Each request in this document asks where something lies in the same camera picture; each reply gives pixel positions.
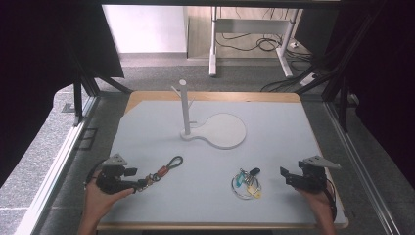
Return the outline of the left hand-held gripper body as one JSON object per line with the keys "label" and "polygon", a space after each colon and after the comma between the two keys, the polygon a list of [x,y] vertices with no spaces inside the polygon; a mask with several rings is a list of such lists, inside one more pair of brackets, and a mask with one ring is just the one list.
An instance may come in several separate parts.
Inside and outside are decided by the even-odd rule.
{"label": "left hand-held gripper body", "polygon": [[104,160],[96,185],[102,192],[109,195],[133,188],[132,182],[121,179],[127,171],[126,166],[127,161],[120,154],[115,154]]}

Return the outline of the dark floor hatch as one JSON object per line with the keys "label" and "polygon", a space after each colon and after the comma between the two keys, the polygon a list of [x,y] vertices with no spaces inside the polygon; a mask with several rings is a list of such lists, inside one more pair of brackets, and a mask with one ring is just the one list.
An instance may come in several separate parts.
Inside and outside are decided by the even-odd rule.
{"label": "dark floor hatch", "polygon": [[80,135],[77,149],[81,151],[89,151],[95,142],[97,136],[97,128],[85,128]]}

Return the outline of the white power strip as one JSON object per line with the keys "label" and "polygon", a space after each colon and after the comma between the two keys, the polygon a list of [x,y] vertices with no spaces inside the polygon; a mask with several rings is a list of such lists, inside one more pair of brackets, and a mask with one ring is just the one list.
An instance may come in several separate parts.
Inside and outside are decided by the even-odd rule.
{"label": "white power strip", "polygon": [[312,72],[311,74],[309,74],[307,77],[305,77],[301,82],[300,85],[301,86],[306,86],[309,83],[311,83],[314,79],[316,79],[318,77],[318,75],[314,72]]}

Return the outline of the person's left hand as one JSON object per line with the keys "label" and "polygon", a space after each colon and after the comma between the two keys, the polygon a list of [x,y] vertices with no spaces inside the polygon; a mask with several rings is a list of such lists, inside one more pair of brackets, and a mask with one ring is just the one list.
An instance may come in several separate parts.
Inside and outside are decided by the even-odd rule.
{"label": "person's left hand", "polygon": [[83,208],[83,220],[96,226],[102,217],[111,209],[114,203],[134,193],[132,188],[120,191],[115,194],[106,194],[96,184],[93,178],[86,184],[85,200]]}

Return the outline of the light grey table mat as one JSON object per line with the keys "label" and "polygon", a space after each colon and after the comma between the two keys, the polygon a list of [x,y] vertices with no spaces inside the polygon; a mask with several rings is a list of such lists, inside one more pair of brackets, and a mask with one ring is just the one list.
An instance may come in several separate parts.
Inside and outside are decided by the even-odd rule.
{"label": "light grey table mat", "polygon": [[[102,225],[314,225],[306,200],[280,174],[280,167],[299,174],[299,161],[320,152],[302,104],[196,101],[190,118],[202,123],[219,113],[237,116],[247,128],[246,139],[234,149],[183,140],[178,101],[143,101],[127,112],[112,151],[135,167],[138,177],[156,172],[175,156],[183,163],[146,190],[118,201]],[[232,178],[241,168],[255,167],[260,169],[261,197],[236,197]]]}

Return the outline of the keychain with leather strap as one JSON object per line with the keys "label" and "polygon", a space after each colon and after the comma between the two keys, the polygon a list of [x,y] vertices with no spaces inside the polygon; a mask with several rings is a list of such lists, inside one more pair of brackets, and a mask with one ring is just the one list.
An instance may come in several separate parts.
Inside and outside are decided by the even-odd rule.
{"label": "keychain with leather strap", "polygon": [[172,169],[181,166],[183,163],[183,158],[181,156],[173,157],[168,164],[163,165],[157,172],[150,173],[145,178],[148,181],[148,187],[152,186],[155,182],[159,182],[163,177],[165,177]]}

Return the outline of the black metal stand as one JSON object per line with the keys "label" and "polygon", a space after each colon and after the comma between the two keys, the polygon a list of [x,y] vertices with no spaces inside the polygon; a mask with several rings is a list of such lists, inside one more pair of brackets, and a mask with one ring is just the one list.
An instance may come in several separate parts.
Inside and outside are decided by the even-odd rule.
{"label": "black metal stand", "polygon": [[[131,89],[123,86],[111,77],[99,75],[98,78],[124,94],[132,93]],[[73,82],[74,126],[79,126],[84,119],[82,110],[81,88],[84,88],[87,94],[92,97],[96,97],[100,93],[100,88],[98,87],[98,84],[93,77],[87,77],[80,74],[78,78]]]}
{"label": "black metal stand", "polygon": [[340,95],[338,124],[343,131],[347,131],[346,110],[348,105],[348,87],[345,77],[345,70],[353,55],[353,52],[355,51],[355,39],[359,38],[359,25],[360,21],[354,23],[339,45],[326,56],[326,58],[334,64],[334,67],[327,74],[315,78],[303,88],[296,90],[296,93],[300,95],[328,81],[326,88],[321,94],[321,98],[325,102],[331,102],[337,95]]}

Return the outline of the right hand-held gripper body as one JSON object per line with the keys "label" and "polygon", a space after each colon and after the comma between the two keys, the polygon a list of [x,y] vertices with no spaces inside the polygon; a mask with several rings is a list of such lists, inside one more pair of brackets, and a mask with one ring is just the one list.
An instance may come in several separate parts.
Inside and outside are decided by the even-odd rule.
{"label": "right hand-held gripper body", "polygon": [[314,156],[299,161],[299,168],[302,170],[302,176],[295,183],[296,188],[316,194],[326,188],[326,169],[341,169],[342,167],[323,157]]}

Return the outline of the white key holder stand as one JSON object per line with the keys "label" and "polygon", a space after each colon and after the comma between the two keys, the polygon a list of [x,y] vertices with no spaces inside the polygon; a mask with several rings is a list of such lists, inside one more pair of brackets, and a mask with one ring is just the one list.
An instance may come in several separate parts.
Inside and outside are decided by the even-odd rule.
{"label": "white key holder stand", "polygon": [[190,108],[193,101],[188,99],[187,82],[179,80],[179,89],[171,87],[180,98],[184,129],[180,132],[183,140],[200,139],[208,142],[212,147],[221,150],[230,150],[238,147],[247,136],[244,122],[237,116],[219,113],[209,117],[204,123],[192,127],[190,121]]}

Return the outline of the black curtain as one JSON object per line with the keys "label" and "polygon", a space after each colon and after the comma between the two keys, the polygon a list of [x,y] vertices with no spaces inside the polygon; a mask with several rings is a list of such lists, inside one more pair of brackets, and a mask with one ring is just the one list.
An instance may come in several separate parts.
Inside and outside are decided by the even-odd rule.
{"label": "black curtain", "polygon": [[415,187],[415,0],[384,0],[346,79],[362,123]]}
{"label": "black curtain", "polygon": [[100,0],[0,0],[0,187],[60,89],[122,77]]}

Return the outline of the white desk frame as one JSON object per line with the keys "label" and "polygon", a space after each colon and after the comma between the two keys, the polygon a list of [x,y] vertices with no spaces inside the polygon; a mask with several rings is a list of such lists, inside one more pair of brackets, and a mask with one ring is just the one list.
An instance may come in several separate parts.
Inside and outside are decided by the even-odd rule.
{"label": "white desk frame", "polygon": [[283,42],[276,48],[280,65],[286,77],[292,77],[293,73],[286,59],[287,47],[290,43],[292,32],[296,25],[299,13],[294,9],[288,20],[245,20],[222,19],[217,17],[217,8],[211,8],[211,42],[208,60],[208,74],[216,76],[216,34],[217,33],[251,33],[251,34],[281,34]]}

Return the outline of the person's right hand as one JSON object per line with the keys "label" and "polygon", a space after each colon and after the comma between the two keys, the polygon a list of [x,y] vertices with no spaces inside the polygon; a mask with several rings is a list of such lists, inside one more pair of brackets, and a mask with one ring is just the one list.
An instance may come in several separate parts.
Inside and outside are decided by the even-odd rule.
{"label": "person's right hand", "polygon": [[298,189],[298,192],[300,192],[309,203],[316,222],[320,227],[329,227],[334,225],[329,199],[323,192],[312,194],[301,189]]}

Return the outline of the key bunch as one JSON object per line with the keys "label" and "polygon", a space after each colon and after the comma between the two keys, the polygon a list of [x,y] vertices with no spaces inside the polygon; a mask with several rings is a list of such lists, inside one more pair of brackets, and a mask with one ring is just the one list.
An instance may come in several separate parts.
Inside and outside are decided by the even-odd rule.
{"label": "key bunch", "polygon": [[259,199],[262,192],[261,184],[257,179],[259,173],[258,167],[250,171],[241,168],[231,180],[231,190],[235,196],[242,200]]}

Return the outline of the aluminium frame rail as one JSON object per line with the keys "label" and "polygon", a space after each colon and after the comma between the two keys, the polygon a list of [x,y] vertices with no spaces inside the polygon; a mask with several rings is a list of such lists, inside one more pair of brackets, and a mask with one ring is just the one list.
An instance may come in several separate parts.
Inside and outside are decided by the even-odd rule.
{"label": "aluminium frame rail", "polygon": [[70,123],[70,129],[66,132],[65,139],[60,146],[54,160],[51,162],[48,171],[45,173],[42,183],[38,187],[36,194],[29,207],[26,208],[25,214],[14,235],[32,235],[38,225],[42,214],[50,201],[51,195],[58,184],[59,178],[66,167],[69,156],[74,149],[75,143],[88,121],[91,110],[99,101],[96,97],[88,97],[85,103],[81,104],[81,114],[83,120],[75,124],[76,117]]}
{"label": "aluminium frame rail", "polygon": [[335,106],[331,103],[323,103],[331,122],[335,126],[338,135],[346,149],[346,154],[363,186],[365,194],[367,195],[377,217],[379,218],[387,235],[401,235],[395,220],[388,208],[385,200],[381,196],[379,190],[374,184],[372,177],[370,176],[366,166],[360,158],[360,155],[352,142],[349,134],[344,131],[339,123],[339,115],[335,109]]}

